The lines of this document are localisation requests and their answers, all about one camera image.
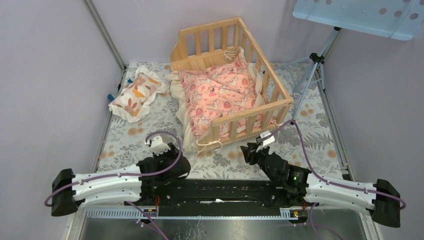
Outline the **pink patterned bed cushion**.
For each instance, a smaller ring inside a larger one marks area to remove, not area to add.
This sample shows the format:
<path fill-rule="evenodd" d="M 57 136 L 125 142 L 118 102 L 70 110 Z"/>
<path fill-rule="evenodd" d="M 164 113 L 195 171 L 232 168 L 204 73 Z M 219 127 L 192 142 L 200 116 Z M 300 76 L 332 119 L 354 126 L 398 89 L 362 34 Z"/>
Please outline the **pink patterned bed cushion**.
<path fill-rule="evenodd" d="M 262 77 L 253 63 L 238 54 L 231 63 L 172 75 L 171 96 L 178 100 L 176 117 L 183 125 L 183 149 L 201 152 L 230 135 L 230 123 L 219 126 L 219 137 L 208 141 L 213 120 L 265 105 Z"/>

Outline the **wooden pet bed frame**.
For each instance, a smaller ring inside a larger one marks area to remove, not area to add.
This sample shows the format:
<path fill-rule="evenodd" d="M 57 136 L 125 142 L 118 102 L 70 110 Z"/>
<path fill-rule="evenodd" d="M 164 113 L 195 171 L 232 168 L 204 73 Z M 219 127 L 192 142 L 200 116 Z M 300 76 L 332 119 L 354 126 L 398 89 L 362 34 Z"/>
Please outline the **wooden pet bed frame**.
<path fill-rule="evenodd" d="M 204 70 L 226 64 L 230 60 L 224 56 L 225 51 L 239 47 L 246 52 L 247 62 L 254 63 L 255 69 L 263 73 L 260 94 L 265 104 L 212 121 L 201 144 L 218 140 L 228 144 L 274 130 L 283 123 L 294 102 L 239 16 L 180 29 L 170 54 L 171 69 Z"/>

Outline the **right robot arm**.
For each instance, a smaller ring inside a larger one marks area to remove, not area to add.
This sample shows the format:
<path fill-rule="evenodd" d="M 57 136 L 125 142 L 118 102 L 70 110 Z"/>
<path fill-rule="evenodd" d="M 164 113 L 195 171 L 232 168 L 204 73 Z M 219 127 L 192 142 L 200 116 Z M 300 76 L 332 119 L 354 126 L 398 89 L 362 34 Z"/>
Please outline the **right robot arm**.
<path fill-rule="evenodd" d="M 312 204 L 347 208 L 369 215 L 380 225 L 401 226 L 401 195 L 389 181 L 354 182 L 319 175 L 271 153 L 270 143 L 266 140 L 240 146 L 245 162 L 257 165 L 276 184 L 267 197 L 270 204 L 283 208 Z"/>

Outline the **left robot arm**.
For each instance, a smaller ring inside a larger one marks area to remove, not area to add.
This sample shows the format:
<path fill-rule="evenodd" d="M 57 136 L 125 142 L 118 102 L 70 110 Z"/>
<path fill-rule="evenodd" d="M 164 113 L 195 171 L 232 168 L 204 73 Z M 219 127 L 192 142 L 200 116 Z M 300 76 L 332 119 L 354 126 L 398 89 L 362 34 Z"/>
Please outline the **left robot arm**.
<path fill-rule="evenodd" d="M 77 174 L 63 169 L 52 182 L 52 193 L 44 201 L 53 217 L 71 215 L 90 205 L 159 201 L 156 188 L 185 179 L 191 165 L 181 151 L 181 141 L 166 143 L 160 135 L 149 135 L 145 144 L 152 156 L 137 163 L 103 172 Z"/>

